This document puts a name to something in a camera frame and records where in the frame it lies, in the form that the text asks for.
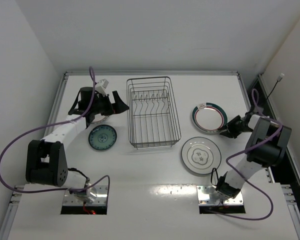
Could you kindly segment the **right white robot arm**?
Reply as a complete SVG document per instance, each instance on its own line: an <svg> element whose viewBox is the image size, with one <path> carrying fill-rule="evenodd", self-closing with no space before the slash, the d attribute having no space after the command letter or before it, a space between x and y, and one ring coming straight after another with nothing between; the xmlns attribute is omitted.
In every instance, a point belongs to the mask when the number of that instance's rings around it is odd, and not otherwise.
<svg viewBox="0 0 300 240"><path fill-rule="evenodd" d="M266 116L253 114L236 117L226 125L222 135L235 138L251 132L245 149L226 159L231 170L221 176L215 190L221 198L235 198L245 183L258 171L277 166L284 158L292 129Z"/></svg>

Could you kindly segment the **white plate grey rim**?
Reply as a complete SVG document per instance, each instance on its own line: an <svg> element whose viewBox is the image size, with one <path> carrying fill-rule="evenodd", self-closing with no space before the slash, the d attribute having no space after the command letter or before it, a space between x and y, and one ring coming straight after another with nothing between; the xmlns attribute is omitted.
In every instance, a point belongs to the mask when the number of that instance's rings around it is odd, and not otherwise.
<svg viewBox="0 0 300 240"><path fill-rule="evenodd" d="M192 137L181 148L181 159L186 168L197 175L208 175L221 165L219 147L205 137Z"/></svg>

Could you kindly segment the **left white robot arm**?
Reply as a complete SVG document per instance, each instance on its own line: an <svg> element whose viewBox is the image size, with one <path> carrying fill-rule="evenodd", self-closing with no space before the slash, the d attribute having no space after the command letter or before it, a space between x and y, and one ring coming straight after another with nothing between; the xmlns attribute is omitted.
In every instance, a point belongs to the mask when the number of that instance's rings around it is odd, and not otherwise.
<svg viewBox="0 0 300 240"><path fill-rule="evenodd" d="M96 115L111 116L124 113L129 106L117 91L102 94L93 87L82 87L68 111L65 122L40 140L32 140L27 148L25 178L29 183L52 186L86 195L94 187L89 178L68 168L66 149L94 121Z"/></svg>

